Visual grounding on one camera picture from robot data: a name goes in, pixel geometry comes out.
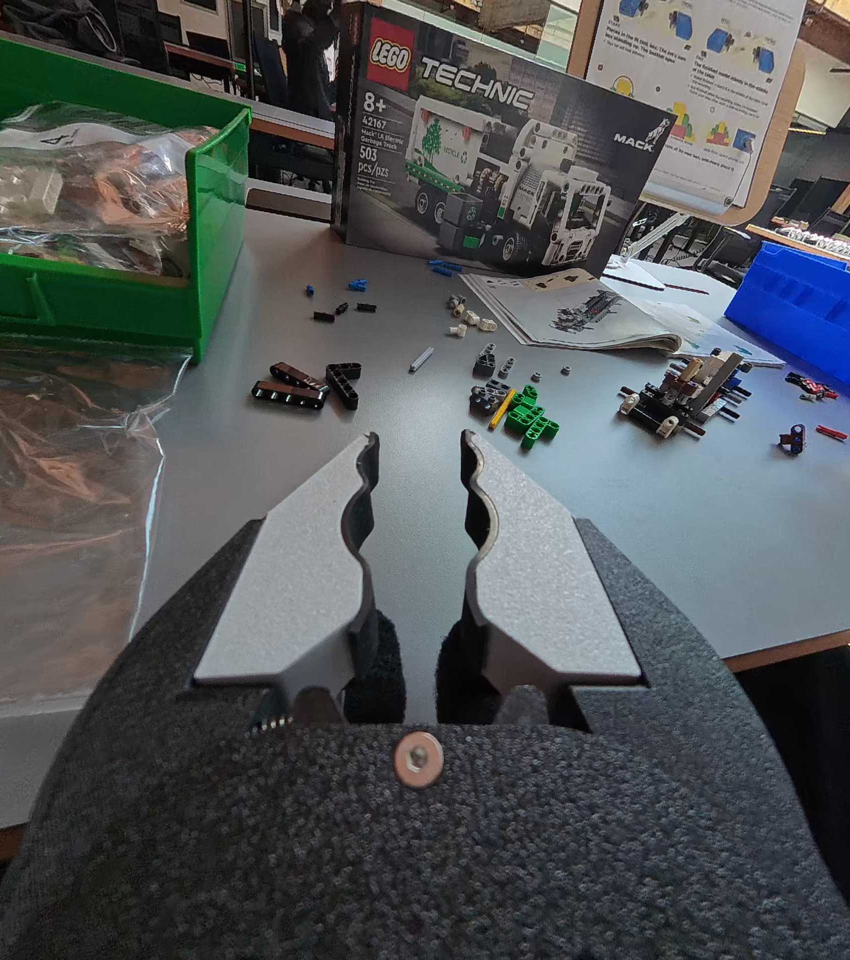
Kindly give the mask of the black straight lego beam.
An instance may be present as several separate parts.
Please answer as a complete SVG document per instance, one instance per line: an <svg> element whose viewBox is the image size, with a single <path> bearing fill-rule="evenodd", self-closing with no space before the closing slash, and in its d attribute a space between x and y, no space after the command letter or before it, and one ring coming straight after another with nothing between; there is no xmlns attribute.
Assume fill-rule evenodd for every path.
<svg viewBox="0 0 850 960"><path fill-rule="evenodd" d="M251 389L256 401L277 403L300 409L322 410L325 397L322 390L311 390L283 382L259 380Z"/></svg>

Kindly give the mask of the clear bag of lego parts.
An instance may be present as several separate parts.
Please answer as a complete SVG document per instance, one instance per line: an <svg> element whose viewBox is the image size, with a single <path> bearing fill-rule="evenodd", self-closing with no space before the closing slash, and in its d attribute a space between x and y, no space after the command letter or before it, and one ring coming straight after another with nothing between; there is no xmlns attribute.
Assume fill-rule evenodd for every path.
<svg viewBox="0 0 850 960"><path fill-rule="evenodd" d="M189 277L186 157L218 133L59 101L1 120L0 254Z"/></svg>

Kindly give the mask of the dark brown straight lego beam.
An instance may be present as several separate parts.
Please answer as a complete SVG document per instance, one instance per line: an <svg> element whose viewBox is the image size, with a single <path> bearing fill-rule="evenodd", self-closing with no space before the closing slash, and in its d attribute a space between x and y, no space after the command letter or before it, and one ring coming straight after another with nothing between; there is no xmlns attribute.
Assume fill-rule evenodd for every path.
<svg viewBox="0 0 850 960"><path fill-rule="evenodd" d="M272 364L269 368L272 379L296 389L325 394L329 391L328 384L319 378L285 362Z"/></svg>

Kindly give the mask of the instruction poster on wooden board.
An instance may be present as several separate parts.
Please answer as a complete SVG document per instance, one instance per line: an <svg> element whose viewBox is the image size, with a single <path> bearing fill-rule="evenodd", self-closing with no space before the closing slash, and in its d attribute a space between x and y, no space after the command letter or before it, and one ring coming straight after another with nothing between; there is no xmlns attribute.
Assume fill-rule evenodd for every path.
<svg viewBox="0 0 850 960"><path fill-rule="evenodd" d="M741 225L772 185L804 79L806 2L585 1L567 72L610 93L640 197Z"/></svg>

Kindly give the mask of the dark grey lego connector cluster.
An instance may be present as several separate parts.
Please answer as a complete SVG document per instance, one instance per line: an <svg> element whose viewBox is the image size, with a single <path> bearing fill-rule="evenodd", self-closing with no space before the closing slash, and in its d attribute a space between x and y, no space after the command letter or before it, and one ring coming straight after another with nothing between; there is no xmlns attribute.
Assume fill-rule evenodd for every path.
<svg viewBox="0 0 850 960"><path fill-rule="evenodd" d="M480 420L488 421L514 393L515 389L505 381L491 378L472 387L469 395L469 412Z"/></svg>

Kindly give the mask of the white stand with base plate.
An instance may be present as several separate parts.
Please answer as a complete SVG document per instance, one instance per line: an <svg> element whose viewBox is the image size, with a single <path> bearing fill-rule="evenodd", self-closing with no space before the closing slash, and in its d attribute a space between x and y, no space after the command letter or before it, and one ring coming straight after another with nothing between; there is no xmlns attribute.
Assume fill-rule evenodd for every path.
<svg viewBox="0 0 850 960"><path fill-rule="evenodd" d="M619 253L609 258L600 278L608 282L623 282L653 291L664 290L664 285L642 267L638 255L685 224L691 216L673 213L663 222L646 230L642 236L623 241Z"/></svg>

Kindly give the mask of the empty clear plastic bag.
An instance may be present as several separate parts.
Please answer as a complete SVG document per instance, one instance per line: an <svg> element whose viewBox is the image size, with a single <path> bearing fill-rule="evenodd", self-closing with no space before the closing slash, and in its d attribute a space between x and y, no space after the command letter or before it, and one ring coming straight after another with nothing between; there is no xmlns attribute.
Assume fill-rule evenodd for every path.
<svg viewBox="0 0 850 960"><path fill-rule="evenodd" d="M77 698L131 639L187 347L0 333L0 714Z"/></svg>

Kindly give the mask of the green lego beam assembly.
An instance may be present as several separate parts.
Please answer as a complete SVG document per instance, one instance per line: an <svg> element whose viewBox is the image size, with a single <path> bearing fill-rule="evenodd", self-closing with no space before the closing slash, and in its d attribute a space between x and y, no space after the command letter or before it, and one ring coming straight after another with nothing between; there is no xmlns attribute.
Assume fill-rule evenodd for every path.
<svg viewBox="0 0 850 960"><path fill-rule="evenodd" d="M541 405L535 383L527 383L517 390L508 402L504 415L505 434L518 443L519 449L531 452L536 446L549 444L560 433L560 425L551 419Z"/></svg>

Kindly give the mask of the wooden background table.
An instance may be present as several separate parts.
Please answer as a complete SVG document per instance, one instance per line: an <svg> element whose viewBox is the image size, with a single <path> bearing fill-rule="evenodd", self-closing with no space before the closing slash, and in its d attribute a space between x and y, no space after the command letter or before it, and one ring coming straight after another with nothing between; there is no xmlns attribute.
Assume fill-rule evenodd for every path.
<svg viewBox="0 0 850 960"><path fill-rule="evenodd" d="M238 64L226 57L194 50L188 46L164 41L170 66L182 72L201 76L208 80L220 80L226 87L227 99L241 100L232 91L244 79ZM335 126L306 114L267 102L252 101L251 129L254 132L286 138L312 147L332 150L335 146Z"/></svg>

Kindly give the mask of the lego instruction booklet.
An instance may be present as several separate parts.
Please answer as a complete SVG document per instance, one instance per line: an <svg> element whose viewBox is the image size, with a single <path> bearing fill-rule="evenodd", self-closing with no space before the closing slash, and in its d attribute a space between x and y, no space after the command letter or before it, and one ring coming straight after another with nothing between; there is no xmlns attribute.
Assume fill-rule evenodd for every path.
<svg viewBox="0 0 850 960"><path fill-rule="evenodd" d="M523 279L466 272L463 283L483 303L482 316L521 344L584 352L653 350L672 358L707 358L715 349L745 363L781 368L784 361L694 307L630 298L585 270Z"/></svg>

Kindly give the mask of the blue plastic bin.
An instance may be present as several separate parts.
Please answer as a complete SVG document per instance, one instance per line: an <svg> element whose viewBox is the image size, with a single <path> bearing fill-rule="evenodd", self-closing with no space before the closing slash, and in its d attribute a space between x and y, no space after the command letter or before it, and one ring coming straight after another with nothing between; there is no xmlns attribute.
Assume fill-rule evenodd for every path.
<svg viewBox="0 0 850 960"><path fill-rule="evenodd" d="M765 243L725 316L850 387L850 270L845 264Z"/></svg>

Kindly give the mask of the wooden table with small parts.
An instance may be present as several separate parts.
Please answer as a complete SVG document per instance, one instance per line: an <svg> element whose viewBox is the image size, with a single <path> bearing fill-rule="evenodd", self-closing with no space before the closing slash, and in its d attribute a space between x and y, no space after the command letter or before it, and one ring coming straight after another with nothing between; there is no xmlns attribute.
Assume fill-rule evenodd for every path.
<svg viewBox="0 0 850 960"><path fill-rule="evenodd" d="M748 224L745 227L745 231L749 234L752 234L758 237L763 242L770 242L773 244L777 244L779 246L783 246L783 247L798 251L808 256L824 258L824 259L829 259L831 261L839 262L843 264L848 270L850 270L849 256L842 255L840 253L830 252L818 246L806 244L802 241L798 241L788 236L785 236L782 233L769 230L765 227L756 226L753 223Z"/></svg>

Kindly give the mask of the lego truck set box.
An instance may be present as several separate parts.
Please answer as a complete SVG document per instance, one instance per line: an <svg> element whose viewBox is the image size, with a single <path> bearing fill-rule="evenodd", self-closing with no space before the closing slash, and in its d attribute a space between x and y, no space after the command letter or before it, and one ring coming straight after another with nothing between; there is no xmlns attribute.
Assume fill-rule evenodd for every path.
<svg viewBox="0 0 850 960"><path fill-rule="evenodd" d="M400 2L338 9L331 227L353 246L598 278L676 117Z"/></svg>

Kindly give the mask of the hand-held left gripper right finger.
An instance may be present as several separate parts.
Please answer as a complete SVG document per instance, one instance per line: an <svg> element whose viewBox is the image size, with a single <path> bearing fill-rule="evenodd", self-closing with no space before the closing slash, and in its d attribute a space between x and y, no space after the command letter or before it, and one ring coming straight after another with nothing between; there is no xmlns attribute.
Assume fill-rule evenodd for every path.
<svg viewBox="0 0 850 960"><path fill-rule="evenodd" d="M460 436L468 563L458 723L585 724L578 692L645 674L569 509L476 431Z"/></svg>

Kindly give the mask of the black angled lego beam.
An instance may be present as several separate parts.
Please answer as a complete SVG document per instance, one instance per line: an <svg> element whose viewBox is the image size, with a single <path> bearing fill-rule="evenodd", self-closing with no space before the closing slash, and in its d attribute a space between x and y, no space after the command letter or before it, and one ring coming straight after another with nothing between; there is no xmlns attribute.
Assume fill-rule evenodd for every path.
<svg viewBox="0 0 850 960"><path fill-rule="evenodd" d="M325 368L326 384L348 411L356 411L359 407L359 395L353 382L360 379L361 375L362 365L359 362L331 363Z"/></svg>

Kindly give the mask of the lego truck chassis assembly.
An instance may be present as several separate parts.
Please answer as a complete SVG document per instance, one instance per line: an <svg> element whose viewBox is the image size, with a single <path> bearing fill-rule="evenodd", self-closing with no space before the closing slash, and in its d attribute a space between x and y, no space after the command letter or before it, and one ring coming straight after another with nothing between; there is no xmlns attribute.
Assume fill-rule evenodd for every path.
<svg viewBox="0 0 850 960"><path fill-rule="evenodd" d="M714 348L704 357L671 362L660 384L620 389L618 414L661 439L681 432L701 438L715 418L740 419L740 405L751 393L742 378L753 364L737 352Z"/></svg>

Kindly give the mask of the pile of red black pins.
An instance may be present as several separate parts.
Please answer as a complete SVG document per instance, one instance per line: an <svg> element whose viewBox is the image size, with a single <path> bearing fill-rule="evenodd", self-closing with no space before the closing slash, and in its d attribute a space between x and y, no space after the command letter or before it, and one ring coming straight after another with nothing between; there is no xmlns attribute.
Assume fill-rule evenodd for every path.
<svg viewBox="0 0 850 960"><path fill-rule="evenodd" d="M798 372L790 371L784 379L801 390L801 397L806 401L821 402L839 399L839 393L827 384L802 376Z"/></svg>

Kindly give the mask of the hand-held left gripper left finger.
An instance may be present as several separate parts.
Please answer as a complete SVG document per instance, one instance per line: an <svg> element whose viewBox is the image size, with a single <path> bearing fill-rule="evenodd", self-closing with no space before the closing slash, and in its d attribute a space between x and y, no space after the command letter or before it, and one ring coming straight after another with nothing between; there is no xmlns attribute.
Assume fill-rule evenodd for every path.
<svg viewBox="0 0 850 960"><path fill-rule="evenodd" d="M193 672L201 687L258 686L288 704L322 690L340 707L378 649L371 570L380 438L368 432L264 517Z"/></svg>

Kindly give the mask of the green plastic bin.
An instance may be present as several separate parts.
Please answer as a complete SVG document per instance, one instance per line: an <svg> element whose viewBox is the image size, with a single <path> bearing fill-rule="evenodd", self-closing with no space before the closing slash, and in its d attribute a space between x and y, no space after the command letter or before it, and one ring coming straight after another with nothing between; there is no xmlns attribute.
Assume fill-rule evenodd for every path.
<svg viewBox="0 0 850 960"><path fill-rule="evenodd" d="M61 100L218 133L184 160L190 276L172 278L0 253L0 331L206 353L246 234L249 101L107 66L0 33L0 121Z"/></svg>

